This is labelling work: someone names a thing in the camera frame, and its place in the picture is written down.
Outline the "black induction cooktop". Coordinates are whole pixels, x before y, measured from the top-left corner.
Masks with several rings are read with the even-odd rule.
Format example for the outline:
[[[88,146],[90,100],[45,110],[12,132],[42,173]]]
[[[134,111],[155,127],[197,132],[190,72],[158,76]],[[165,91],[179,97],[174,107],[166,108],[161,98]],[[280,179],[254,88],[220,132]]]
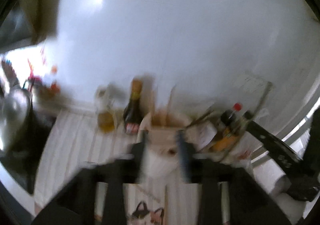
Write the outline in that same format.
[[[24,137],[8,154],[1,156],[1,164],[12,178],[29,194],[34,193],[40,159],[56,116],[33,112]]]

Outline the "dark soy sauce bottle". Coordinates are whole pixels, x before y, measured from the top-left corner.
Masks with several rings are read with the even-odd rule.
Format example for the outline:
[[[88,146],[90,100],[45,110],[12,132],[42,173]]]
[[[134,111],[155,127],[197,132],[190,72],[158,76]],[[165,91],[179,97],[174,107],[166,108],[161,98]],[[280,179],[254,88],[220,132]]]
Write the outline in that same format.
[[[143,119],[140,110],[140,96],[143,83],[140,79],[134,78],[131,82],[131,94],[128,105],[123,113],[124,130],[126,134],[137,135],[139,126]]]

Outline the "red capped sauce bottle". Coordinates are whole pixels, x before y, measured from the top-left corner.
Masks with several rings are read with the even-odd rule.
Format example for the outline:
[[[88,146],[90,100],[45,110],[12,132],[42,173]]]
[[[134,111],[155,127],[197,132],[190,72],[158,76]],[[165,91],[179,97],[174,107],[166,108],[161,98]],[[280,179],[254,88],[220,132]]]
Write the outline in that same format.
[[[239,135],[241,129],[241,120],[239,112],[242,109],[241,103],[233,105],[232,109],[226,110],[221,116],[220,121],[233,135]]]

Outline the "striped table mat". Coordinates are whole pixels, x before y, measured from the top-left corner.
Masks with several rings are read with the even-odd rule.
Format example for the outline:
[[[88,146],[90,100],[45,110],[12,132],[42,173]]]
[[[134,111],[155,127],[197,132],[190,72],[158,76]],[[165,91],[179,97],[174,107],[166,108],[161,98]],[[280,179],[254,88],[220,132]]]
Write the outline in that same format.
[[[104,164],[125,154],[137,137],[124,133],[123,125],[102,133],[94,116],[62,111],[44,147],[37,170],[34,201],[39,212],[87,164]],[[150,210],[164,208],[164,224],[195,224],[199,211],[200,186],[182,182],[179,167],[167,177],[152,179],[142,173],[138,183],[124,185],[126,215],[140,201]]]

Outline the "white utensil holder canister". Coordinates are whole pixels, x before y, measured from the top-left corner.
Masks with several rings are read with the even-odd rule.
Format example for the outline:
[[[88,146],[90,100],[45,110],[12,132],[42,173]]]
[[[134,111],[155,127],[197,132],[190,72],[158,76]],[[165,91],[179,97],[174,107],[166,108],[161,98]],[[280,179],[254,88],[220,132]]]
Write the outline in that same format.
[[[138,131],[137,141],[142,140],[144,131],[147,141],[142,160],[142,174],[147,178],[161,179],[178,168],[176,135],[191,124],[191,118],[182,113],[162,111],[154,115],[147,113]]]

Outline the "clear oil jug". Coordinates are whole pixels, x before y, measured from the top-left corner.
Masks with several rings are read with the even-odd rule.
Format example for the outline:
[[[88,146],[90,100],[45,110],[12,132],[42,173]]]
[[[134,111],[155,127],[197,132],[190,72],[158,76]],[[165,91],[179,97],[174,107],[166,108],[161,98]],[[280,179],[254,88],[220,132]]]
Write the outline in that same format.
[[[114,104],[114,88],[112,84],[99,86],[94,95],[94,105],[97,113],[97,125],[102,133],[116,130],[118,120]]]

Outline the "steel pot with lid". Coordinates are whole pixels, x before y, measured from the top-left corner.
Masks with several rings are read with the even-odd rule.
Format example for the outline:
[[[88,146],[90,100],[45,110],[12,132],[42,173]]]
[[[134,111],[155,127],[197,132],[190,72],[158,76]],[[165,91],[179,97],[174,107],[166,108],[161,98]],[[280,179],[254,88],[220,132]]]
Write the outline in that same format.
[[[8,154],[26,132],[32,109],[31,94],[16,85],[1,101],[1,154]]]

